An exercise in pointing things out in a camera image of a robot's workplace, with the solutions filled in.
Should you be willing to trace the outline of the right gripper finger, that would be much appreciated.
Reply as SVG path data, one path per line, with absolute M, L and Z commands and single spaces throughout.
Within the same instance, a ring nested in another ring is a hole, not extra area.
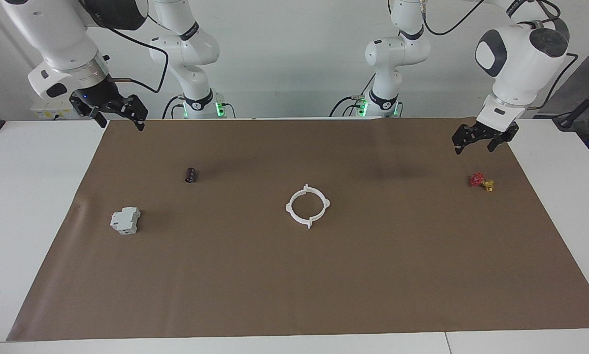
M 106 128 L 108 124 L 108 120 L 104 117 L 102 107 L 91 107 L 91 110 L 88 114 L 88 118 L 95 121 L 99 127 Z
M 133 94 L 123 98 L 123 118 L 132 121 L 137 130 L 144 130 L 147 116 L 148 109 L 137 95 Z

